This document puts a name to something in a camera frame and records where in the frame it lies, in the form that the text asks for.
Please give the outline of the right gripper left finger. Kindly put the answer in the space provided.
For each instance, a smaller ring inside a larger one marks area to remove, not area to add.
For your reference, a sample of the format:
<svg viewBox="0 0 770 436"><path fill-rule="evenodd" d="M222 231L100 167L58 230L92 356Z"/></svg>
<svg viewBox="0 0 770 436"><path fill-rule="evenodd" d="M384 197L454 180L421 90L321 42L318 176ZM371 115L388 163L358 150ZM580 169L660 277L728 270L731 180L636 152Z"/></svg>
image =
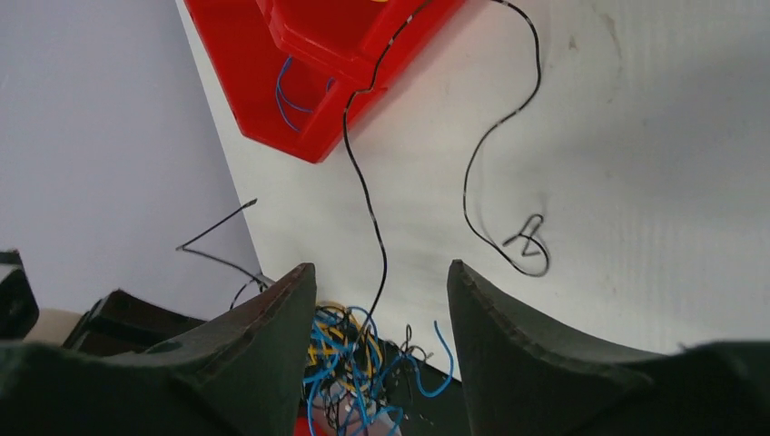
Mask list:
<svg viewBox="0 0 770 436"><path fill-rule="evenodd" d="M301 263L266 292L142 353L1 345L4 435L290 435L316 302Z"/></svg>

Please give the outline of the red two-compartment plastic bin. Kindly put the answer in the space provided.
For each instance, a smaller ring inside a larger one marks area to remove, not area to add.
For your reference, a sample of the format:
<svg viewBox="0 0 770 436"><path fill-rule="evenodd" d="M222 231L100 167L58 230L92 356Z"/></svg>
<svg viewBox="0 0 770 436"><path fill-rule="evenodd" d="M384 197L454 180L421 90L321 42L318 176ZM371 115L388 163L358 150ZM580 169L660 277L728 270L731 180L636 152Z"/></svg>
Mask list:
<svg viewBox="0 0 770 436"><path fill-rule="evenodd" d="M241 134L319 163L458 1L188 1Z"/></svg>

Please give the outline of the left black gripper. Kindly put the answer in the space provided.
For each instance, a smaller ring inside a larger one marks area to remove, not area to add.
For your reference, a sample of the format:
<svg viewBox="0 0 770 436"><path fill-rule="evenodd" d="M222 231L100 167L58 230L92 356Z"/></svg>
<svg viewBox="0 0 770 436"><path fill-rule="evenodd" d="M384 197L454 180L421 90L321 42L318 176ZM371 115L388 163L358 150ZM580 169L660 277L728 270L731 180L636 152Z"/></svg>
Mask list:
<svg viewBox="0 0 770 436"><path fill-rule="evenodd" d="M43 309L20 253L1 251L2 342L42 342L90 355L141 353L204 323L120 289L97 300L83 314Z"/></svg>

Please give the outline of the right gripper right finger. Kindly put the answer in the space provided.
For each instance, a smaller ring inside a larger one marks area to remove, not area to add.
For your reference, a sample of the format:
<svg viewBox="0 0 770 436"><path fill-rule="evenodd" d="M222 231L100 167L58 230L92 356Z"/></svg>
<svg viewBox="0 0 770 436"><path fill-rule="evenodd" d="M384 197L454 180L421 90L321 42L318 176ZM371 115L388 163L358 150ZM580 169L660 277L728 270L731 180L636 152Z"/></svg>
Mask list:
<svg viewBox="0 0 770 436"><path fill-rule="evenodd" d="M769 345L658 354L581 332L460 260L447 292L475 435L766 435Z"/></svg>

